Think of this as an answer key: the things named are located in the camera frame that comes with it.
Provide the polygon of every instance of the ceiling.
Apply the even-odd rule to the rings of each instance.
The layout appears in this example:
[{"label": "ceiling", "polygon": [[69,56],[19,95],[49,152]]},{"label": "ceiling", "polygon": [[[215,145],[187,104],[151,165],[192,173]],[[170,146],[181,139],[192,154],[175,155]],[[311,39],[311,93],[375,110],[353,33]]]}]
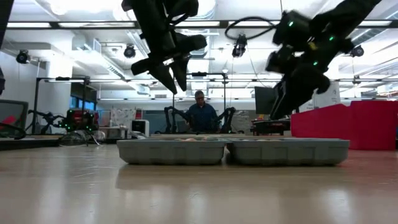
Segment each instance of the ceiling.
[{"label": "ceiling", "polygon": [[[134,20],[132,12],[121,10],[121,0],[14,0],[14,7],[10,21],[119,21]],[[237,20],[245,16],[264,16],[279,20],[282,10],[296,9],[309,17],[335,7],[341,0],[199,0],[201,19],[209,20]],[[394,13],[398,11],[396,0],[383,0],[369,15],[368,19],[397,19]],[[92,57],[87,52],[72,50],[76,37],[84,38],[87,42],[96,39],[102,46],[101,54],[115,65],[126,78],[150,79],[150,75],[133,76],[130,71],[132,63],[145,58],[146,44],[132,38],[139,30],[8,30],[6,40],[10,43],[45,42],[61,50],[75,60],[73,75],[88,75],[92,79],[115,79],[117,75],[110,73],[103,66],[102,59]],[[273,32],[269,32],[257,39],[250,40],[248,51],[242,58],[232,58],[233,41],[224,36],[223,29],[180,30],[183,33],[207,33],[208,49],[202,60],[191,60],[188,72],[221,73],[228,70],[229,79],[280,78],[279,74],[266,72],[268,55],[277,50],[271,40]],[[233,35],[245,33],[252,35],[260,32],[256,29],[232,30]],[[352,38],[367,39],[360,44],[365,50],[364,56],[351,58],[337,56],[330,64],[330,78],[353,78],[360,75],[366,78],[397,78],[398,77],[398,29],[373,30],[358,29],[352,33]],[[127,59],[123,52],[127,44],[135,44],[137,56]],[[363,91],[371,91],[386,83],[365,83],[361,85]],[[132,90],[131,85],[123,83],[93,83],[93,87],[101,90]],[[274,82],[229,82],[227,88],[250,90],[254,86],[275,85]],[[207,83],[206,89],[222,88],[222,83]],[[352,83],[342,83],[342,91],[353,87]],[[165,88],[155,83],[150,85],[153,91],[164,91]]]}]

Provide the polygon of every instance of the gray tray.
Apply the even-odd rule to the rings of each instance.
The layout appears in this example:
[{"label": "gray tray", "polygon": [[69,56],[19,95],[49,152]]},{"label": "gray tray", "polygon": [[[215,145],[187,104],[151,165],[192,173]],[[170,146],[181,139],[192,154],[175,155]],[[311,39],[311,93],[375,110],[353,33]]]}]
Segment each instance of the gray tray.
[{"label": "gray tray", "polygon": [[349,141],[340,139],[272,138],[230,139],[227,148],[238,164],[262,166],[327,166],[343,162]]},{"label": "gray tray", "polygon": [[129,164],[212,165],[220,163],[226,141],[139,139],[118,141],[119,156]]}]

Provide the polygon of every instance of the red cubicle wall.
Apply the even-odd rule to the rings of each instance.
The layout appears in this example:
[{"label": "red cubicle wall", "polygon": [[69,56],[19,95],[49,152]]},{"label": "red cubicle wall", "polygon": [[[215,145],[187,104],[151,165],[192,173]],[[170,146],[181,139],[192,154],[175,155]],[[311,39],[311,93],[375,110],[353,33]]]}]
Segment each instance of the red cubicle wall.
[{"label": "red cubicle wall", "polygon": [[292,135],[298,138],[340,138],[350,149],[396,149],[398,102],[353,101],[292,115]]}]

